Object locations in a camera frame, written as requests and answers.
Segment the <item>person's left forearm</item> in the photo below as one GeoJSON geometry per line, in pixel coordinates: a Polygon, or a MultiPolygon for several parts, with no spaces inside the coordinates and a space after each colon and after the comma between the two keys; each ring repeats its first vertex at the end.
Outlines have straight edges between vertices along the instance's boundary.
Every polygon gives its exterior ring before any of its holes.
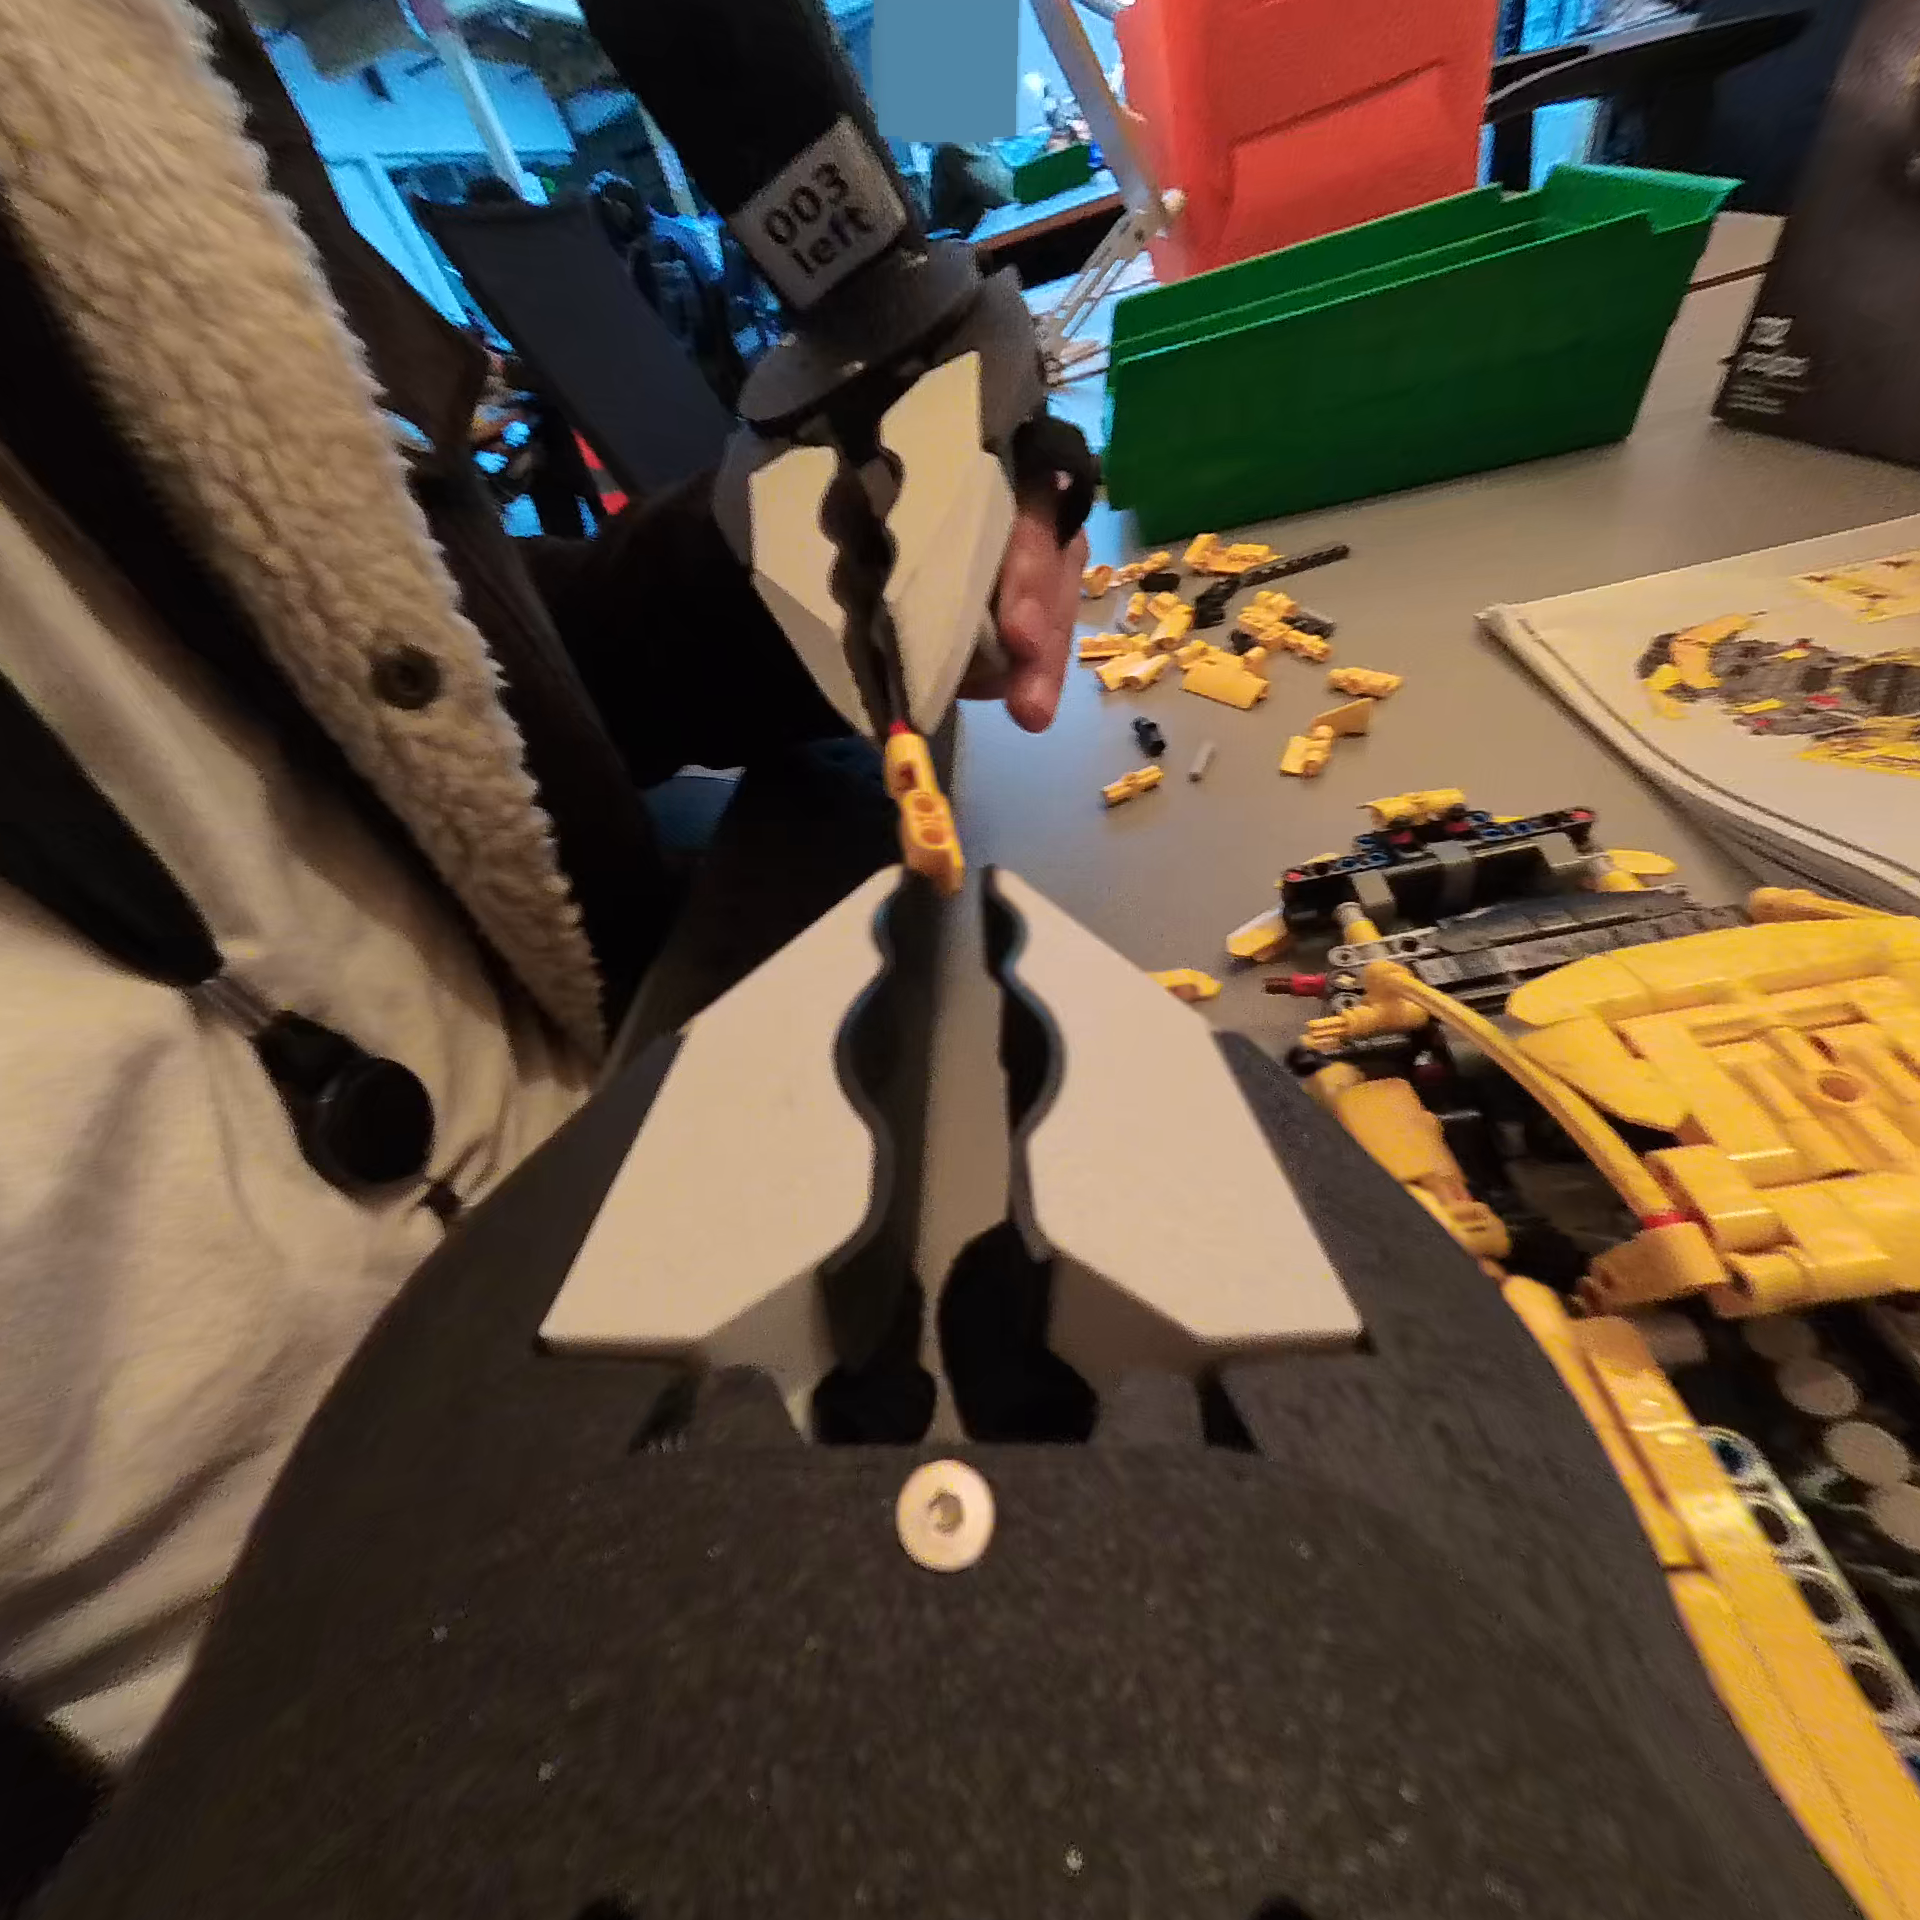
{"type": "Polygon", "coordinates": [[[704,470],[630,499],[592,537],[514,543],[642,790],[853,737],[722,537],[712,485],[704,470]]]}

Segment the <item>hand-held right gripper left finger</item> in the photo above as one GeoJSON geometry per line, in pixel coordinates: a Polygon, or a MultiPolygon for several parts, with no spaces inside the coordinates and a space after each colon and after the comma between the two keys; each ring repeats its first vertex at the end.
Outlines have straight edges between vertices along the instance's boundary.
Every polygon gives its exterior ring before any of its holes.
{"type": "Polygon", "coordinates": [[[813,1421],[917,1282],[931,1030],[933,889],[883,868],[643,1053],[652,1098],[542,1344],[748,1367],[813,1421]]]}

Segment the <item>person's left hand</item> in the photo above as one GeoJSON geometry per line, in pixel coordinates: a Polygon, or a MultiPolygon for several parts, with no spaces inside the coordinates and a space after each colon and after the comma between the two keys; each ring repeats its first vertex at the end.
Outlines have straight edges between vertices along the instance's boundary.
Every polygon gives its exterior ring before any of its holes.
{"type": "Polygon", "coordinates": [[[997,659],[973,659],[958,698],[998,704],[1025,735],[1051,728],[1074,658],[1089,537],[1057,539],[1051,511],[1020,506],[995,593],[997,659]]]}

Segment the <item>yellow brick car model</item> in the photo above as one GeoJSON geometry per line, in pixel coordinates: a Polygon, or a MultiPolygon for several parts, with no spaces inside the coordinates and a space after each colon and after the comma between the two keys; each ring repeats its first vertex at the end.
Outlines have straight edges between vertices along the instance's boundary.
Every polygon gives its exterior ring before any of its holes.
{"type": "Polygon", "coordinates": [[[1367,806],[1221,941],[1289,1067],[1500,1286],[1717,1701],[1914,1915],[1914,917],[1702,906],[1585,809],[1367,806]]]}

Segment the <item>dark toy set box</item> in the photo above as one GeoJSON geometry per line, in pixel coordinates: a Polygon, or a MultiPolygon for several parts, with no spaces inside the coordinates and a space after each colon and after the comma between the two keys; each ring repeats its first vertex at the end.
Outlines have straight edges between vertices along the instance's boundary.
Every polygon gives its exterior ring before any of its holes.
{"type": "Polygon", "coordinates": [[[1716,420],[1918,465],[1914,2],[1857,18],[1716,420]]]}

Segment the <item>pile of yellow bricks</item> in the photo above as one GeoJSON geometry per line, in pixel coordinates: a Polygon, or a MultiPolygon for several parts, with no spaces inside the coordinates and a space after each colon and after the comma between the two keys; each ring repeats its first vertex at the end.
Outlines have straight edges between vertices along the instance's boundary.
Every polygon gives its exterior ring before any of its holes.
{"type": "Polygon", "coordinates": [[[1200,531],[1177,552],[1085,565],[1080,598],[1106,620],[1075,639],[1074,659],[1110,698],[1167,686],[1234,714],[1268,704],[1277,667],[1318,670],[1327,700],[1277,751],[1280,777],[1317,779],[1404,686],[1392,670],[1337,659],[1337,625],[1298,595],[1301,581],[1351,554],[1344,539],[1277,547],[1200,531]]]}

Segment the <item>orange plastic bin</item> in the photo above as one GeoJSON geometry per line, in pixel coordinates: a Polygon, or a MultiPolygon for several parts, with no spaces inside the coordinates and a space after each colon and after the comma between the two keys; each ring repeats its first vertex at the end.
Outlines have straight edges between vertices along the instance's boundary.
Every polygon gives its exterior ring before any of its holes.
{"type": "Polygon", "coordinates": [[[1498,2],[1140,2],[1125,104],[1184,207],[1154,282],[1471,193],[1498,2]]]}

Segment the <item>open instruction booklet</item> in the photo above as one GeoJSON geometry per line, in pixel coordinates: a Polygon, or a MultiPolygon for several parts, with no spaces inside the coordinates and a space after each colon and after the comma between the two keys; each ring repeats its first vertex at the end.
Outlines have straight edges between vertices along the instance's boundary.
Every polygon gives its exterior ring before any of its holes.
{"type": "Polygon", "coordinates": [[[1918,517],[1478,622],[1728,860],[1918,914],[1918,517]]]}

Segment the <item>green plastic bin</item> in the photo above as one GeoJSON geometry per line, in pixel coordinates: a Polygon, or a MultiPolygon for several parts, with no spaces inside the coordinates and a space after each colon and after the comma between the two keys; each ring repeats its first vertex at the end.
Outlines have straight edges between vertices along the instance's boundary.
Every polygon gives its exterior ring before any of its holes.
{"type": "Polygon", "coordinates": [[[1615,445],[1735,190],[1565,165],[1125,296],[1106,502],[1167,539],[1615,445]]]}

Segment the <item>white garment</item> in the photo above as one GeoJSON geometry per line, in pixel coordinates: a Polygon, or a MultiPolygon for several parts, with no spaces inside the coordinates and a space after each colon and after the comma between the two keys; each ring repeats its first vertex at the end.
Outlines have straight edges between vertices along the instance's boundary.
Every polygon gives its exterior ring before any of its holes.
{"type": "MultiPolygon", "coordinates": [[[[349,777],[238,707],[32,492],[4,676],[244,983],[418,1075],[481,1199],[587,1072],[349,777]]],[[[4,1697],[120,1769],[298,1429],[441,1223],[324,1185],[251,1043],[4,889],[4,1697]]]]}

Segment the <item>wooden board document stand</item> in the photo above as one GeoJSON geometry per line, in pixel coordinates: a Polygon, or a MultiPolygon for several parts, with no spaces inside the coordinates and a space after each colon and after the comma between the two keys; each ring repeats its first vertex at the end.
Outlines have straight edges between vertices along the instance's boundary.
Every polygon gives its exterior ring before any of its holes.
{"type": "Polygon", "coordinates": [[[1185,195],[1163,184],[1142,142],[1142,116],[1125,104],[1121,84],[1106,76],[1083,18],[1120,27],[1133,2],[1033,2],[1038,28],[1074,102],[1117,179],[1120,217],[1070,280],[1067,291],[1038,318],[1046,381],[1061,388],[1092,373],[1097,349],[1083,337],[1097,308],[1121,291],[1121,282],[1151,245],[1171,232],[1185,195]]]}

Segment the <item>small yellow brick assembly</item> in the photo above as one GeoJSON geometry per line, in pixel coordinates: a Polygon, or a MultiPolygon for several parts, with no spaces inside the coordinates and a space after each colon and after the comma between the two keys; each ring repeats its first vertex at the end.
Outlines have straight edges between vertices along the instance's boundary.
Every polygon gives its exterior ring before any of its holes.
{"type": "Polygon", "coordinates": [[[895,722],[881,741],[881,779],[897,813],[899,864],[941,900],[967,879],[967,856],[927,740],[895,722]]]}

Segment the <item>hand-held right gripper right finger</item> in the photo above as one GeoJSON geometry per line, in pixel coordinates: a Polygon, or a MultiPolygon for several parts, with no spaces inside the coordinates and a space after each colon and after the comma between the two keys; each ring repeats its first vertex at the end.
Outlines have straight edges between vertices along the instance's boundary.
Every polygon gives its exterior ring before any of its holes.
{"type": "Polygon", "coordinates": [[[1099,1392],[1351,1355],[1360,1309],[1221,1033],[1011,870],[987,870],[982,925],[1047,1347],[1099,1392]]]}

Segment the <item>fleece lined jacket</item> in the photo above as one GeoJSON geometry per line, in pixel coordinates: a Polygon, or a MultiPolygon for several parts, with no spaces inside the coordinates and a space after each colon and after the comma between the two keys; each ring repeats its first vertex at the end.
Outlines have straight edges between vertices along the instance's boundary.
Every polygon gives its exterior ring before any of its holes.
{"type": "Polygon", "coordinates": [[[542,1017],[606,1052],[669,925],[660,846],[515,547],[473,499],[460,340],[359,248],[343,304],[293,184],[317,156],[233,5],[4,5],[4,248],[242,659],[336,750],[542,1017]],[[444,676],[367,690],[378,649],[444,676]]]}

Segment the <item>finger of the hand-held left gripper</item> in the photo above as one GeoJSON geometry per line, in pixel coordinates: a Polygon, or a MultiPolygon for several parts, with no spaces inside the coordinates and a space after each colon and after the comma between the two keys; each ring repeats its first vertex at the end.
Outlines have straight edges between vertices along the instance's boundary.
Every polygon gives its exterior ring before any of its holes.
{"type": "Polygon", "coordinates": [[[905,718],[936,735],[979,652],[992,649],[992,592],[1015,522],[1002,459],[983,442],[982,355],[926,372],[881,418],[899,488],[883,517],[905,718]]]}
{"type": "Polygon", "coordinates": [[[905,718],[881,524],[839,447],[790,447],[748,479],[753,588],[813,686],[853,732],[905,718]]]}

